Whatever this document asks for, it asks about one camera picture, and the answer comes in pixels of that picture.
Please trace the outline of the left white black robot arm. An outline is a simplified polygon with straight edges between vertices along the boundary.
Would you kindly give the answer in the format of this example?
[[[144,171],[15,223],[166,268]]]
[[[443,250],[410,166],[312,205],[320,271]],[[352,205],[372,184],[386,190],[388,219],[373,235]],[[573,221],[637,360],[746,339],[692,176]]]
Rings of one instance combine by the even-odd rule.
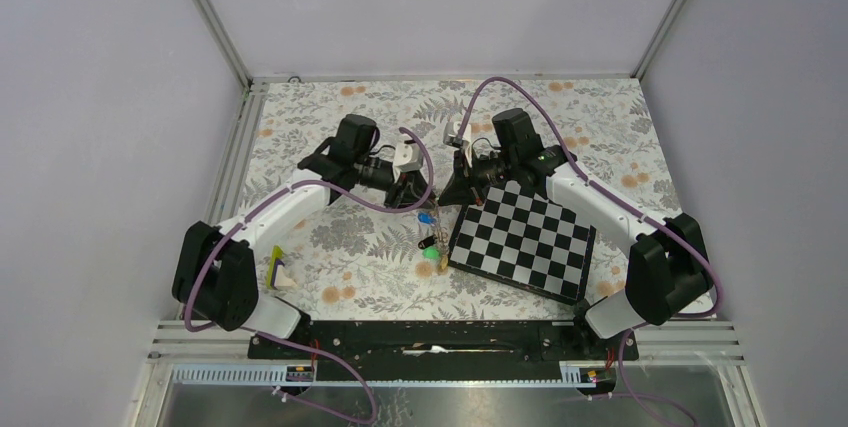
[[[216,225],[198,221],[186,231],[172,295],[185,307],[187,331],[219,327],[272,336],[272,345],[288,358],[309,348],[310,332],[302,312],[273,295],[261,293],[255,252],[341,197],[387,214],[402,214],[435,204],[434,165],[421,139],[407,128],[393,157],[375,151],[376,123],[346,115],[336,133],[303,158],[288,180],[242,215]]]

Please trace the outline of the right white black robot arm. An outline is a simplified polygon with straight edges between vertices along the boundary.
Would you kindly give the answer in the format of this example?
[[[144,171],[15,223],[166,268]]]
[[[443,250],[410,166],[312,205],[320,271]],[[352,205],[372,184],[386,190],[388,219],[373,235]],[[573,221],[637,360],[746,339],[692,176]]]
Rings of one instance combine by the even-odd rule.
[[[510,181],[573,211],[602,232],[627,259],[622,291],[580,314],[575,349],[597,359],[613,336],[642,324],[662,325],[715,284],[698,222],[687,214],[657,220],[611,187],[580,172],[579,163],[559,145],[545,146],[528,113],[520,108],[493,118],[493,153],[474,153],[470,137],[453,122],[443,141],[454,148],[453,172],[439,196],[442,205],[480,203]]]

